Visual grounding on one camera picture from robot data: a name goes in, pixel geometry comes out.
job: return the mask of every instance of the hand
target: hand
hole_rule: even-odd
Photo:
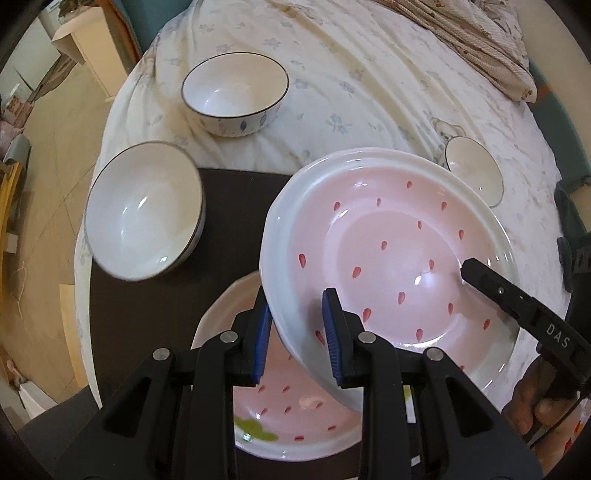
[[[532,427],[534,418],[532,407],[538,389],[541,357],[534,360],[528,367],[523,378],[517,382],[513,390],[513,398],[503,408],[503,416],[520,435],[526,434]],[[547,427],[551,427],[573,405],[574,400],[543,398],[535,406],[536,418]],[[554,468],[564,453],[564,445],[574,432],[581,417],[580,408],[575,408],[552,433],[534,448],[534,453],[544,472],[544,476]]]

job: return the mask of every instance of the tile floor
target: tile floor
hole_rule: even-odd
[[[0,342],[22,373],[57,402],[78,391],[59,284],[74,283],[74,246],[110,108],[90,70],[77,65],[36,101],[24,130],[32,149],[21,217],[13,228],[18,251],[5,264],[14,298],[2,305]],[[14,274],[23,266],[26,272]],[[21,289],[19,312],[15,298]]]

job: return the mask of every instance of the wall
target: wall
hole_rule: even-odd
[[[60,21],[58,16],[60,13],[60,0],[54,0],[44,10],[39,13],[39,20],[41,25],[45,28],[49,38],[53,38],[58,28],[60,28]]]
[[[545,0],[514,2],[527,52],[569,113],[591,161],[591,65]]]

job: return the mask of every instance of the pink plate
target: pink plate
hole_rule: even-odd
[[[261,276],[285,347],[344,405],[324,345],[320,300],[336,287],[345,310],[393,345],[437,345],[484,389],[511,356],[519,327],[460,277],[476,257],[517,282],[511,246],[487,205],[447,170],[414,155],[366,148],[300,170],[265,224]]]
[[[251,309],[260,285],[254,272],[228,287],[203,315],[192,348],[228,330],[238,313]],[[239,448],[272,460],[315,460],[361,441],[361,415],[310,378],[275,328],[259,386],[234,388],[234,425]]]

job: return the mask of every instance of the blanket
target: blanket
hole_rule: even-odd
[[[536,88],[511,0],[376,0],[430,30],[512,100]]]

